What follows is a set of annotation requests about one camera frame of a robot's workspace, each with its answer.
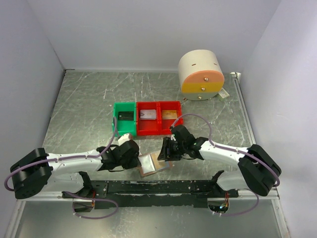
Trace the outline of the white round drawer cabinet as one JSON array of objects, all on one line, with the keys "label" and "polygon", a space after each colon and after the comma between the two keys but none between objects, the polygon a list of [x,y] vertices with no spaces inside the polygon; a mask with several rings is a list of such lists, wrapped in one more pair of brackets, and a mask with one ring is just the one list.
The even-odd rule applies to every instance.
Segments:
[{"label": "white round drawer cabinet", "polygon": [[178,76],[182,95],[191,101],[211,99],[224,85],[216,55],[209,50],[193,50],[183,55]]}]

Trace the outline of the red plastic bin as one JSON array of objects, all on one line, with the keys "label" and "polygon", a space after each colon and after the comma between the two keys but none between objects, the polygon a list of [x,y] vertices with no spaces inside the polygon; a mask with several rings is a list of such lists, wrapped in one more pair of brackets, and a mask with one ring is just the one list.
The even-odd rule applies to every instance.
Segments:
[{"label": "red plastic bin", "polygon": [[136,103],[136,131],[138,136],[159,135],[158,102]]},{"label": "red plastic bin", "polygon": [[179,101],[159,101],[158,104],[161,121],[160,134],[171,134],[171,125],[182,115],[181,104]]}]

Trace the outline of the green plastic bin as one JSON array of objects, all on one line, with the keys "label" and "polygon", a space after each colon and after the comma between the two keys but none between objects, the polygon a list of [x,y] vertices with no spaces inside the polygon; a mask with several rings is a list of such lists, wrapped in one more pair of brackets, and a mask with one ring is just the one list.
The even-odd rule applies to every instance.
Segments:
[{"label": "green plastic bin", "polygon": [[116,130],[118,134],[130,133],[136,136],[136,102],[115,102],[113,116],[117,119]]}]

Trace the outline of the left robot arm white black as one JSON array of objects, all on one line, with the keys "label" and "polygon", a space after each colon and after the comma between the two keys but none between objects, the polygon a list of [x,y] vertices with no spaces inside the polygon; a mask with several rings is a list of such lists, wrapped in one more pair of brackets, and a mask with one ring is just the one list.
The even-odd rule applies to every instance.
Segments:
[{"label": "left robot arm white black", "polygon": [[34,149],[10,168],[14,195],[26,199],[44,192],[68,191],[86,198],[93,191],[89,172],[132,169],[141,164],[138,156],[139,146],[133,140],[78,154]]}]

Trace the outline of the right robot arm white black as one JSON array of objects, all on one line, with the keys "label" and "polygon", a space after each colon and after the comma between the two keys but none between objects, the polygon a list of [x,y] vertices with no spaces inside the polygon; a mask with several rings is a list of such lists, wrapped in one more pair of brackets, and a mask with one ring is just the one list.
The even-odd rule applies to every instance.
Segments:
[{"label": "right robot arm white black", "polygon": [[185,155],[191,159],[212,160],[236,168],[233,172],[218,172],[210,185],[211,194],[223,196],[228,190],[249,189],[260,196],[267,196],[279,184],[281,168],[259,145],[233,147],[195,138],[183,125],[171,128],[171,137],[163,139],[158,156],[160,161],[180,161]]}]

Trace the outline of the brown leather card holder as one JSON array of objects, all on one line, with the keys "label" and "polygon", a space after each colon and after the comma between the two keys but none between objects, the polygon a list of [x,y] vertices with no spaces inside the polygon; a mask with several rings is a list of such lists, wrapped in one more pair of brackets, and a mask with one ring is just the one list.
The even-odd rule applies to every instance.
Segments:
[{"label": "brown leather card holder", "polygon": [[139,171],[142,177],[150,176],[152,174],[170,169],[172,167],[172,163],[170,161],[159,161],[159,154],[160,151],[155,151],[152,153],[141,154],[138,157],[141,163]]}]

